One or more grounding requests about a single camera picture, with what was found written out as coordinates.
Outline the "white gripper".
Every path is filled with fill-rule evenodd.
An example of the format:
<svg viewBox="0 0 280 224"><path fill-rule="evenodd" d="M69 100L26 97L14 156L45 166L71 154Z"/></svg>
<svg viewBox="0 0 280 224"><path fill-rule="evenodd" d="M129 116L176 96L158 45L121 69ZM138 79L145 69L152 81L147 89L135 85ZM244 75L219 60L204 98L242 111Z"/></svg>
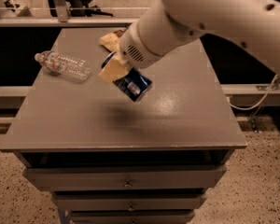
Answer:
<svg viewBox="0 0 280 224"><path fill-rule="evenodd" d="M128 75L133 67L148 68L163 56L160 47L153 31L135 22L124 32L119 42L119 50L124 58L115 51L110 53L102 64L99 77L111 83Z"/></svg>

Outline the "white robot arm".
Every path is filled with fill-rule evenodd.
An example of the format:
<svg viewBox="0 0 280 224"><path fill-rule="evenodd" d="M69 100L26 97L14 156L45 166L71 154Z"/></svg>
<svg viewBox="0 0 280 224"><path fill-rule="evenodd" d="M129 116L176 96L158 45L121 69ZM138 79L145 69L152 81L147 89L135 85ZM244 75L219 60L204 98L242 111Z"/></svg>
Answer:
<svg viewBox="0 0 280 224"><path fill-rule="evenodd" d="M99 76L113 82L205 34L224 38L280 76L280 2L156 0L124 31Z"/></svg>

